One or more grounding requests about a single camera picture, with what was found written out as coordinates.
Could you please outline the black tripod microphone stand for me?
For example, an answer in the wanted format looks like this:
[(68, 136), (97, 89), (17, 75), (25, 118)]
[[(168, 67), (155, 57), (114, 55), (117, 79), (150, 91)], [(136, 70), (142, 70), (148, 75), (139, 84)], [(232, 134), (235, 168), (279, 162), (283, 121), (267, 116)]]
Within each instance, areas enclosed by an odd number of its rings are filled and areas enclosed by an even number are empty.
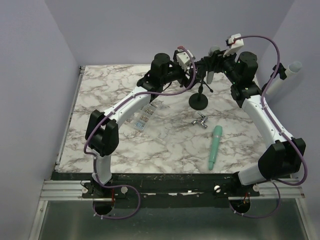
[[(180, 84), (180, 87), (185, 87), (185, 88), (188, 88), (191, 81), (192, 81), (192, 76), (191, 75), (185, 75), (183, 78), (181, 79), (178, 79), (178, 83)], [(210, 86), (205, 82), (205, 81), (202, 81), (200, 78), (196, 77), (193, 84), (191, 85), (190, 89), (192, 89), (196, 84), (201, 84), (203, 83), (204, 86), (206, 86), (209, 91), (211, 93), (213, 93), (213, 89), (210, 88)]]

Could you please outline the silver grey microphone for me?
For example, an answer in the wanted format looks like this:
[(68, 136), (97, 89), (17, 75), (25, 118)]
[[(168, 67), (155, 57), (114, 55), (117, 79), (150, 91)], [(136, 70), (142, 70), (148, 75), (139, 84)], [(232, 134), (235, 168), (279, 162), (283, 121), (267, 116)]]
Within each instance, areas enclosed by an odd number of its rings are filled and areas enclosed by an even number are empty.
[[(212, 57), (215, 53), (215, 51), (219, 51), (220, 50), (220, 47), (217, 46), (217, 45), (214, 45), (212, 46), (210, 49), (209, 49), (209, 52), (208, 52), (208, 56), (209, 57)], [(213, 67), (212, 67), (212, 60), (210, 60), (210, 63), (208, 64), (208, 71), (207, 71), (207, 74), (206, 74), (206, 83), (208, 85), (210, 85), (214, 79), (214, 71), (213, 71)]]

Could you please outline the black round-base microphone stand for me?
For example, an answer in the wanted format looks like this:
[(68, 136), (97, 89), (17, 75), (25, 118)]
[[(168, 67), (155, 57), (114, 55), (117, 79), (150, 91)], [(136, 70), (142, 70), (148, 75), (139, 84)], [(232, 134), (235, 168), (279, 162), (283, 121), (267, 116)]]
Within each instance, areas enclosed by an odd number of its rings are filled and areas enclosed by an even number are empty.
[[(195, 63), (195, 69), (196, 69), (195, 78), (200, 78), (202, 81), (205, 81), (207, 83), (207, 71), (208, 71), (208, 66), (211, 60), (212, 60), (212, 57), (205, 56), (201, 58), (201, 60)], [(203, 94), (203, 90), (204, 90), (204, 85), (203, 83), (200, 83), (198, 92), (194, 93), (189, 98), (188, 103), (192, 109), (200, 111), (200, 110), (204, 110), (208, 106), (208, 98), (206, 95)]]

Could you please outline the mint green microphone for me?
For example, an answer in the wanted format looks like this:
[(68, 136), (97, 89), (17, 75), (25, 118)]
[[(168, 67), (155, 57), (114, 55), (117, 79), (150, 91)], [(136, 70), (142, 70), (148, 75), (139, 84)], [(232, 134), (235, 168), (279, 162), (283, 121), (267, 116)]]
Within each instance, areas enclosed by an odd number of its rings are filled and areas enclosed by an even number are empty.
[(210, 154), (208, 158), (208, 169), (210, 171), (213, 170), (214, 164), (216, 162), (222, 133), (223, 133), (223, 127), (220, 125), (216, 125), (212, 132), (211, 149), (210, 149)]

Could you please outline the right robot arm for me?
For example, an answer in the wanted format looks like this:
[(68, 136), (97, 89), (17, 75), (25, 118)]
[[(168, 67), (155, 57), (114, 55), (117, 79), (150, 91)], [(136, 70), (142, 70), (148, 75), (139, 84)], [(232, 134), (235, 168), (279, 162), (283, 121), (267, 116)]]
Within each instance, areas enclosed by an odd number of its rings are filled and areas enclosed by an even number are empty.
[(240, 55), (224, 56), (224, 51), (211, 49), (209, 70), (224, 73), (231, 82), (231, 95), (238, 106), (251, 118), (264, 140), (266, 151), (258, 162), (235, 174), (230, 183), (230, 191), (241, 196), (248, 185), (307, 170), (303, 158), (306, 143), (302, 138), (293, 137), (274, 113), (269, 109), (261, 89), (254, 82), (258, 69), (257, 56), (245, 51)]

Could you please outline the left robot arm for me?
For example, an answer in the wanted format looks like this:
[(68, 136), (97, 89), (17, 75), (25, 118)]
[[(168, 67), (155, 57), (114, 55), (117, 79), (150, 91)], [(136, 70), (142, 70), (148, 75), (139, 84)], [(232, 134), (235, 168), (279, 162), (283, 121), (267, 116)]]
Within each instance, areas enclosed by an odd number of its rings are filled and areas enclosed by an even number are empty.
[(174, 96), (190, 90), (196, 82), (197, 67), (191, 51), (179, 46), (171, 59), (158, 53), (150, 70), (138, 80), (136, 87), (122, 100), (106, 111), (94, 110), (85, 133), (83, 152), (93, 157), (93, 191), (101, 198), (111, 191), (111, 156), (119, 144), (119, 129), (137, 110), (150, 104), (158, 96), (169, 96), (164, 85), (178, 81), (184, 89)]

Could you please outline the white microphone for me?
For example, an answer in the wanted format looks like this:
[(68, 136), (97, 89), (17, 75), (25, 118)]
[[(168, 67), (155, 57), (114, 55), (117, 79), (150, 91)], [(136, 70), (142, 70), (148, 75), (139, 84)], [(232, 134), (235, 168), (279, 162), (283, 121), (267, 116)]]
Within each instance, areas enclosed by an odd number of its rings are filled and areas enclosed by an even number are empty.
[(297, 75), (302, 69), (303, 65), (299, 61), (290, 63), (287, 67), (284, 67), (282, 63), (279, 64), (279, 68), (276, 72), (275, 78), (272, 80), (271, 85), (266, 91), (266, 95), (273, 96), (284, 84), (285, 80)]

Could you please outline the clear plastic screw box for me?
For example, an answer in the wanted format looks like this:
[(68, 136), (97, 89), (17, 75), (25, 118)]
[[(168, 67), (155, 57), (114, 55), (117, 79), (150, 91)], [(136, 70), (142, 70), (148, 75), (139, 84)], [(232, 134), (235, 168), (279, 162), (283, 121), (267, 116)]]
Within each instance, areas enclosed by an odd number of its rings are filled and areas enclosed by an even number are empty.
[(134, 112), (121, 126), (136, 137), (146, 137), (166, 145), (171, 138), (173, 125), (169, 117), (173, 110), (160, 100), (155, 100)]

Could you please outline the chrome water tap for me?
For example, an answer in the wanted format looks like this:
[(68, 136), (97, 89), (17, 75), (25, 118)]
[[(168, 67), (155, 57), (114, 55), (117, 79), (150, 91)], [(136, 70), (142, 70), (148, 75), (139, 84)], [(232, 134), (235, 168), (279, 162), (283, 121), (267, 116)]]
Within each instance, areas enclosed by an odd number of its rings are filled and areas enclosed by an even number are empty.
[(191, 122), (191, 124), (192, 124), (193, 126), (199, 125), (199, 126), (201, 126), (202, 128), (206, 129), (206, 128), (208, 127), (207, 124), (206, 124), (206, 122), (207, 122), (207, 120), (208, 120), (208, 117), (207, 117), (205, 114), (201, 113), (200, 111), (197, 111), (196, 114), (197, 114), (198, 118), (197, 118), (197, 119), (194, 119), (194, 120)]

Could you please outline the black front mounting rail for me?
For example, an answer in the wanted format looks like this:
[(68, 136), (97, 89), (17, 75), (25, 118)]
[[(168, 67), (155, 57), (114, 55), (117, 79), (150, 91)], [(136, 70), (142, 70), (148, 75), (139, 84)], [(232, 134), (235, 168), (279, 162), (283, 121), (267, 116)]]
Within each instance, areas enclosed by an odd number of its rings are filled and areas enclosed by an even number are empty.
[(228, 208), (234, 205), (246, 212), (251, 201), (267, 197), (278, 198), (271, 182), (242, 186), (231, 173), (115, 173), (100, 186), (91, 179), (82, 188), (82, 197), (92, 199), (98, 208), (135, 208), (141, 200), (142, 208)]

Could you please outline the aluminium frame profile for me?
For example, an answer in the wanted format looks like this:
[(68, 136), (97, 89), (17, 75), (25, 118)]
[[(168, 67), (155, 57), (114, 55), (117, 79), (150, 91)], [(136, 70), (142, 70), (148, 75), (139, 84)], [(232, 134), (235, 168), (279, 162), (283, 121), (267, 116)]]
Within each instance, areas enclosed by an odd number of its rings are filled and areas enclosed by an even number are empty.
[(40, 192), (41, 201), (81, 201), (83, 185), (89, 180), (45, 180)]

